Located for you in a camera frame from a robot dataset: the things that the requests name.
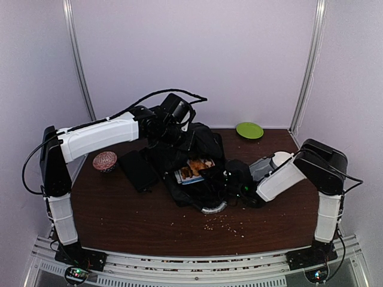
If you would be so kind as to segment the dog picture book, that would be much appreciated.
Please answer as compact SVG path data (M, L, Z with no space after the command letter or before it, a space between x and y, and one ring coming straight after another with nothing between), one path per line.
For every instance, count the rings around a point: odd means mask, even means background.
M178 184L188 185L203 181L199 171L215 166L210 158L196 158L187 160L187 164L181 169L174 172L175 179Z

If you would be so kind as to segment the black backpack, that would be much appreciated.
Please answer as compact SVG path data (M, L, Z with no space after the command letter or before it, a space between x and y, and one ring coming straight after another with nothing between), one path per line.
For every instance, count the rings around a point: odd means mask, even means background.
M178 207L193 206L205 215L220 213L227 207L222 136L202 123L191 124L189 131L188 151L158 142L141 153Z

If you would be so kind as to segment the grey cloth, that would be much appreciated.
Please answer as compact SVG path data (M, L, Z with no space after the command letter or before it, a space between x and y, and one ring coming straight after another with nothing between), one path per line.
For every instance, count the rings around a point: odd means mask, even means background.
M260 182L267 174L275 169L272 157L263 157L249 166L254 182Z

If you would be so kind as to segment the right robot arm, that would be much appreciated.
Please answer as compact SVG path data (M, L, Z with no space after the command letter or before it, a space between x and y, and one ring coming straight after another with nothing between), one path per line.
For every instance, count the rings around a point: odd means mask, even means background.
M251 165L229 160L200 170L209 183L242 199L245 204L260 208L303 180L314 185L319 195L317 226L307 259L319 264L333 246L333 238L342 217L346 179L356 186L363 180L347 174L348 158L337 149L314 139L304 141L295 153L278 151Z

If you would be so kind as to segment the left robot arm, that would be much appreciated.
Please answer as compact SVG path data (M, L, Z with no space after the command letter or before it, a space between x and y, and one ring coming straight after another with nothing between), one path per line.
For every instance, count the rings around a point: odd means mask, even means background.
M192 103L177 96L177 89L165 92L165 100L152 108L142 106L140 99L101 120L59 130L53 126L45 129L40 155L41 191L56 229L59 249L72 265L81 265L86 260L86 252L75 227L72 180L66 165L93 151L142 138L183 145L187 142L187 126L194 119L195 110Z

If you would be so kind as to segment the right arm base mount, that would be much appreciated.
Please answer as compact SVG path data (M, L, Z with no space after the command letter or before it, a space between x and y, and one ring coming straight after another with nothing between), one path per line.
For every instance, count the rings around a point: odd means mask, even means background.
M291 271L303 270L308 282L319 285L330 277L329 261L338 255L332 243L320 243L286 253L286 259Z

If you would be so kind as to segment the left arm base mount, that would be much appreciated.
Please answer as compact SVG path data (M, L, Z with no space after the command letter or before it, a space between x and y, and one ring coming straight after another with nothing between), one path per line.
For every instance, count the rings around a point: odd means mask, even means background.
M64 271L64 279L70 285L84 283L92 271L103 271L107 260L104 252L86 251L84 259L74 260L65 255L64 251L57 251L54 259L68 265Z

